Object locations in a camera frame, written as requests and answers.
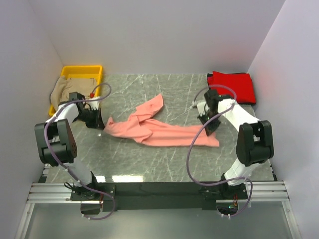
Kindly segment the pink t shirt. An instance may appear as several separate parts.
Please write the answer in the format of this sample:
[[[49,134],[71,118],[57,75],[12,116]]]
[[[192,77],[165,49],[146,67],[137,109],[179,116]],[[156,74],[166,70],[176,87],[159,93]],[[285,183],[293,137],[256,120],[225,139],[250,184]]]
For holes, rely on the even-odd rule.
[[[153,119],[164,106],[162,94],[136,107],[126,121],[115,122],[109,117],[104,132],[117,138],[131,139],[154,147],[190,146],[200,125],[171,125]]]

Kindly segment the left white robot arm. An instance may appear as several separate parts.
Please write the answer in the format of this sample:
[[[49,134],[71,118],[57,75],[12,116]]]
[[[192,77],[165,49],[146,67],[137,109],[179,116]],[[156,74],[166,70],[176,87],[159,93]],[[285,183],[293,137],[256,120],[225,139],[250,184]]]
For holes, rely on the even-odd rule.
[[[99,198],[100,188],[95,175],[77,159],[78,148],[70,124],[79,120],[87,128],[103,130],[99,101],[101,98],[93,93],[89,99],[78,92],[70,93],[68,101],[61,102],[49,120],[34,127],[41,162],[64,169],[73,180],[73,184],[64,186],[88,200]]]

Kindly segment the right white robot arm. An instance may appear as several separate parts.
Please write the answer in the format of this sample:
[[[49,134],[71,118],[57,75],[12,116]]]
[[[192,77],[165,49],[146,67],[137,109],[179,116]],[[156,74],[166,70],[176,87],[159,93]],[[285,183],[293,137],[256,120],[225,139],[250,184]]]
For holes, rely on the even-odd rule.
[[[220,95],[216,89],[204,94],[204,101],[194,103],[206,135],[214,133],[224,116],[237,130],[236,160],[221,176],[226,181],[219,186],[219,194],[229,199],[240,192],[245,179],[268,159],[274,156],[272,126],[245,111],[231,95]]]

